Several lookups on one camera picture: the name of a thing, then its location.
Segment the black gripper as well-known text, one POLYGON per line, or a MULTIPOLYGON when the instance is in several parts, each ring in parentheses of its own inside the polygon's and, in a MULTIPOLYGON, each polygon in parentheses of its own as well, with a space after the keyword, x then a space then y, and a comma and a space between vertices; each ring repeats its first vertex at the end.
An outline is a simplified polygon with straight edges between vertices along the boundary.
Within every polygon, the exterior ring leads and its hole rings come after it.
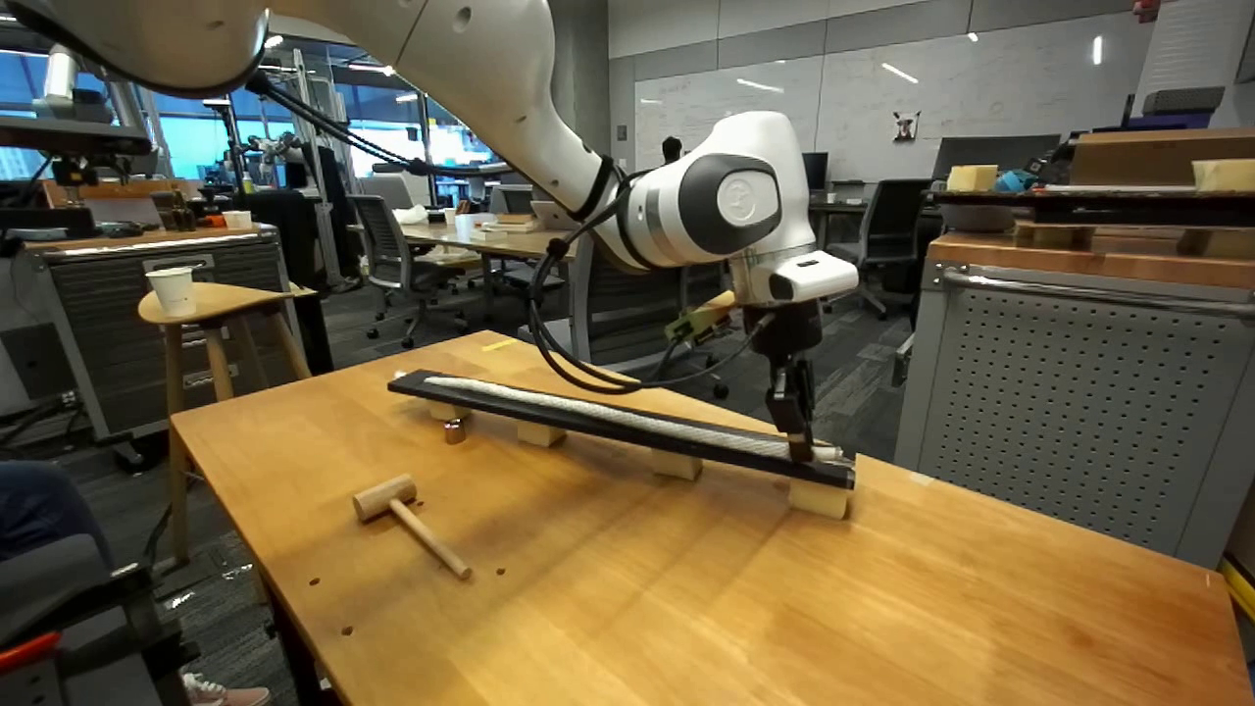
POLYGON ((763 407, 775 431, 789 431, 793 462, 812 462, 812 370, 808 353, 825 341, 825 320, 814 303, 746 309, 750 349, 767 362, 763 407))

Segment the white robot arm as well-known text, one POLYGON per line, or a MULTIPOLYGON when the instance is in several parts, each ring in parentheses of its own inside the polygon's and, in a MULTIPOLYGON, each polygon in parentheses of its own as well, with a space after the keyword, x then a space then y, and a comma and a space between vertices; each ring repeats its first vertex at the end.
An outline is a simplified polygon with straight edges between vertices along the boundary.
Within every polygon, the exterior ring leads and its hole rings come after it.
POLYGON ((767 407, 789 456, 812 456, 805 353, 825 296, 857 275, 808 223, 808 176, 779 108, 718 119, 674 166, 626 176, 552 100, 550 0, 4 0, 10 15, 159 95, 244 85, 271 19, 316 24, 469 126, 512 172, 584 219, 626 272, 725 261, 767 355, 767 407))

